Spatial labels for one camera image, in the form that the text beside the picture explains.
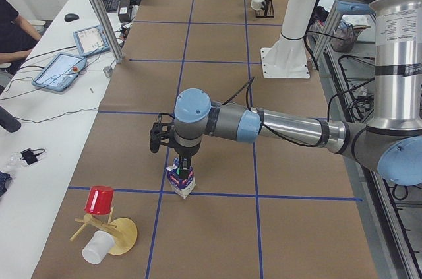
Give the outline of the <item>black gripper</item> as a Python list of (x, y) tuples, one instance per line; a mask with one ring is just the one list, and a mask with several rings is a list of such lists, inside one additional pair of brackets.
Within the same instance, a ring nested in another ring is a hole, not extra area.
[(199, 144), (191, 147), (181, 146), (178, 144), (174, 149), (179, 155), (177, 174), (179, 177), (183, 177), (183, 164), (186, 164), (186, 169), (191, 171), (191, 159), (199, 151)]

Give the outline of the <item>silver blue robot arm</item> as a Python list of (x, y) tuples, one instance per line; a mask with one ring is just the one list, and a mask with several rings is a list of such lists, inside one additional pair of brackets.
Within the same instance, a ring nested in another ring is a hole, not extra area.
[(191, 88), (176, 101), (169, 145), (187, 171), (203, 136), (253, 143), (260, 135), (326, 148), (398, 185), (421, 182), (421, 0), (336, 0), (343, 14), (374, 13), (375, 92), (365, 124), (307, 118), (310, 78), (301, 45), (317, 0), (289, 0), (280, 38), (261, 49), (262, 73), (278, 78), (272, 99), (292, 114), (214, 102)]

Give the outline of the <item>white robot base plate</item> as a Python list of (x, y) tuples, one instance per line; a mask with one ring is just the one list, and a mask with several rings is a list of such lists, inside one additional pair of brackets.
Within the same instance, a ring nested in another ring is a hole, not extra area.
[(299, 48), (263, 47), (260, 49), (264, 78), (310, 78), (303, 46)]

